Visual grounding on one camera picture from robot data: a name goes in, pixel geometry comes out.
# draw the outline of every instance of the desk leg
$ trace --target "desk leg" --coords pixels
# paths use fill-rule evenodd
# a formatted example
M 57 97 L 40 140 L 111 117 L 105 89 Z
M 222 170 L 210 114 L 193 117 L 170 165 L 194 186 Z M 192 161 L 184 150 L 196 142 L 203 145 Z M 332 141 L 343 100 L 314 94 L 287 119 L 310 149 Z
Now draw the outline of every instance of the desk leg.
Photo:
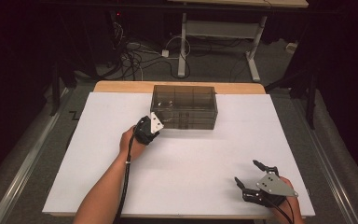
M 260 43 L 260 38 L 261 38 L 261 35 L 263 34 L 266 20 L 267 20 L 266 16 L 261 18 L 261 21 L 258 25 L 256 34 L 255 34 L 253 47 L 250 51 L 246 52 L 246 60 L 248 61 L 249 68 L 251 70 L 252 79 L 254 82 L 260 82 L 260 76 L 258 75 L 257 67 L 255 66 L 255 51 L 257 50 L 258 44 Z
M 186 73 L 186 22 L 187 22 L 187 15 L 186 13 L 183 13 L 182 38 L 181 38 L 179 64 L 178 64 L 179 77 L 184 77 Z

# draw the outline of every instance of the transparent plastic box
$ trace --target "transparent plastic box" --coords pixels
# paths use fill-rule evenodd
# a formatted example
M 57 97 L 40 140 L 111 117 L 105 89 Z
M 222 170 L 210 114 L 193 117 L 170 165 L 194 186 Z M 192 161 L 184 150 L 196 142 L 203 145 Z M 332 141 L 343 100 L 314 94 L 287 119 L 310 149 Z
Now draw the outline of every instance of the transparent plastic box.
M 157 85 L 150 111 L 166 129 L 212 130 L 217 117 L 214 87 Z

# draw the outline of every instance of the forearm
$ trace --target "forearm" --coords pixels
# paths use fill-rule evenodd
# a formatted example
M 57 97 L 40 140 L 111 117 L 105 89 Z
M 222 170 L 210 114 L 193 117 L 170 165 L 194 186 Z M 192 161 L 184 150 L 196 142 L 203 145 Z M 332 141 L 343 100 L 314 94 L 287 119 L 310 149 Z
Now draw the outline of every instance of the forearm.
M 78 208 L 74 223 L 112 223 L 118 209 L 125 159 L 120 154 L 92 187 Z

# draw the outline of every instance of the electrical cord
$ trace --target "electrical cord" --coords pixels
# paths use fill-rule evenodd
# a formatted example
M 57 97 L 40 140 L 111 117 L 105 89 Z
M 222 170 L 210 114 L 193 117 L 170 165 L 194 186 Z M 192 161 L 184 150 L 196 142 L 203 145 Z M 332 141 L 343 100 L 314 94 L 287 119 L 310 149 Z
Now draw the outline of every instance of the electrical cord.
M 113 220 L 113 224 L 118 224 L 119 223 L 120 217 L 121 217 L 121 212 L 123 211 L 124 202 L 126 200 L 127 187 L 129 185 L 129 180 L 130 180 L 132 142 L 133 142 L 133 138 L 135 137 L 135 130 L 137 130 L 137 128 L 138 128 L 140 123 L 141 123 L 141 120 L 139 120 L 138 123 L 136 124 L 136 126 L 133 128 L 132 136 L 130 138 L 129 151 L 128 151 L 127 159 L 126 159 L 126 171 L 125 171 L 125 174 L 124 174 L 124 185 L 123 185 L 123 190 L 121 192 L 120 204 L 118 206 L 118 209 L 117 209 L 117 212 L 116 212 L 116 215 L 115 215 L 115 219 Z
M 266 197 L 263 198 L 263 200 L 265 200 L 269 205 L 271 205 L 273 208 L 275 208 L 276 210 L 278 210 L 278 211 L 287 219 L 287 221 L 289 222 L 289 224 L 295 224 L 295 219 L 294 219 L 295 214 L 293 213 L 292 205 L 289 203 L 289 201 L 287 201 L 287 199 L 286 199 L 286 201 L 287 201 L 287 203 L 288 203 L 289 206 L 290 206 L 290 210 L 291 210 L 291 212 L 292 212 L 292 217 L 293 217 L 293 219 L 290 219 L 290 217 L 287 216 L 287 214 L 286 214 L 285 212 L 283 212 L 283 210 L 282 210 L 280 207 L 278 207 L 275 203 L 273 203 L 272 201 L 270 201 L 270 200 L 267 199 Z

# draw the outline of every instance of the white table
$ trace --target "white table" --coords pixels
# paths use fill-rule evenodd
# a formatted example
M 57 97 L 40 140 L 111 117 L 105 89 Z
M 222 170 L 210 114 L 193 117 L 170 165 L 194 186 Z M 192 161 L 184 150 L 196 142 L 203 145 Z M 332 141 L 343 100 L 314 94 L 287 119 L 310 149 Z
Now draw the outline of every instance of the white table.
M 202 3 L 202 4 L 226 4 L 241 5 L 251 7 L 308 7 L 306 0 L 170 0 L 173 2 Z M 217 22 L 217 21 L 188 21 L 186 13 L 182 18 L 182 42 L 181 55 L 178 64 L 178 76 L 186 75 L 186 36 L 187 35 L 206 35 L 223 36 L 233 38 L 252 38 L 253 46 L 246 51 L 246 60 L 254 82 L 260 81 L 257 67 L 255 65 L 255 52 L 263 34 L 267 16 L 263 16 L 259 23 L 236 23 L 236 22 Z
M 243 201 L 234 181 L 236 176 L 248 188 L 256 189 L 255 183 L 264 173 L 252 160 L 278 166 L 280 174 L 290 178 L 299 193 L 302 215 L 314 216 L 269 95 L 217 94 L 216 98 L 214 130 L 162 130 L 131 165 L 122 216 L 268 218 L 271 213 L 267 208 Z M 121 134 L 148 114 L 150 103 L 151 93 L 89 95 L 44 213 L 75 214 L 117 155 Z

